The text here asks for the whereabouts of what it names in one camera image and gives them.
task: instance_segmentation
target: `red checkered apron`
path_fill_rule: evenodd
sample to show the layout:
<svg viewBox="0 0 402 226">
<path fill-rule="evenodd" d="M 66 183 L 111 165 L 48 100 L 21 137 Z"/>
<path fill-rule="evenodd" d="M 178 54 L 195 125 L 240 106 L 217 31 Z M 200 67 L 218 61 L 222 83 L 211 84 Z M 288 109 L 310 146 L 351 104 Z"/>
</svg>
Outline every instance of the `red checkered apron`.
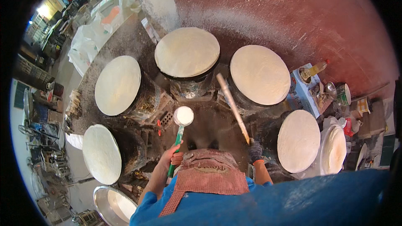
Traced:
<svg viewBox="0 0 402 226">
<path fill-rule="evenodd" d="M 249 191 L 246 175 L 228 152 L 191 150 L 184 154 L 178 168 L 173 194 L 159 217 L 175 212 L 187 191 L 220 195 L 241 195 Z"/>
</svg>

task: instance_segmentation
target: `cooking oil bottle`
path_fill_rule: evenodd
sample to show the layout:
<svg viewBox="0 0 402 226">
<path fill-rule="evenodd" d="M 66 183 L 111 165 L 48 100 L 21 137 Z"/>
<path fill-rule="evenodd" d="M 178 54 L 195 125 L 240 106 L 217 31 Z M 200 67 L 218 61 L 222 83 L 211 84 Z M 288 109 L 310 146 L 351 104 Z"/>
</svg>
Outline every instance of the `cooking oil bottle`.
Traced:
<svg viewBox="0 0 402 226">
<path fill-rule="evenodd" d="M 315 64 L 312 68 L 303 68 L 303 70 L 300 70 L 300 76 L 304 81 L 306 81 L 308 78 L 313 77 L 324 70 L 328 64 L 329 60 L 325 60 Z"/>
</svg>

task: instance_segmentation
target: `wooden rolling pin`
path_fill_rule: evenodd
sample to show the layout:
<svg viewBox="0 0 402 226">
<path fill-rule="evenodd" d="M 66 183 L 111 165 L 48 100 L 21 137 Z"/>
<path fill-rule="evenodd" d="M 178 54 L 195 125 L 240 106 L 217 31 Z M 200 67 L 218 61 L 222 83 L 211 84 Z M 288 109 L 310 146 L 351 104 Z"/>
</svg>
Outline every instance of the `wooden rolling pin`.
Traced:
<svg viewBox="0 0 402 226">
<path fill-rule="evenodd" d="M 221 85 L 221 88 L 222 88 L 222 91 L 223 91 L 225 97 L 229 101 L 229 106 L 232 109 L 232 112 L 234 114 L 234 117 L 237 120 L 237 123 L 239 123 L 239 127 L 242 130 L 243 136 L 246 139 L 247 144 L 249 145 L 250 138 L 249 138 L 249 134 L 247 133 L 246 125 L 244 124 L 242 117 L 240 116 L 239 110 L 237 109 L 237 106 L 234 103 L 234 99 L 233 99 L 232 94 L 229 91 L 228 84 L 226 83 L 225 79 L 222 77 L 221 73 L 218 73 L 216 78 L 218 79 L 219 85 Z"/>
</svg>

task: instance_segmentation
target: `glove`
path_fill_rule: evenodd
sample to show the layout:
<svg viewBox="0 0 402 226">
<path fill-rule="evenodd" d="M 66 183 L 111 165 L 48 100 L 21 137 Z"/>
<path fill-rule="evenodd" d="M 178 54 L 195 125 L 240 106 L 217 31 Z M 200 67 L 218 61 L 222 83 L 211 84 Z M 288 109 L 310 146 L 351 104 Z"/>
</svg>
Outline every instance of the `glove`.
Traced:
<svg viewBox="0 0 402 226">
<path fill-rule="evenodd" d="M 250 138 L 250 145 L 248 147 L 250 163 L 254 164 L 256 161 L 261 160 L 263 157 L 263 147 L 259 141 Z"/>
</svg>

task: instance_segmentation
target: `green ladle handle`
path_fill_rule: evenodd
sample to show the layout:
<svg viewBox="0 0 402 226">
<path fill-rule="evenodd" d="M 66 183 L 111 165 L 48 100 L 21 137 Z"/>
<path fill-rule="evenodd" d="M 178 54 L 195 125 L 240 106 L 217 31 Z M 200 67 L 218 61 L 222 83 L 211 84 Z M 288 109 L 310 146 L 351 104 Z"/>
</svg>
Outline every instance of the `green ladle handle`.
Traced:
<svg viewBox="0 0 402 226">
<path fill-rule="evenodd" d="M 174 143 L 174 145 L 180 144 L 181 138 L 183 137 L 183 132 L 184 132 L 184 127 L 182 125 L 180 125 L 178 127 L 177 136 L 176 136 L 176 142 Z M 173 178 L 175 168 L 176 168 L 175 165 L 170 164 L 169 171 L 168 171 L 168 177 Z"/>
</svg>

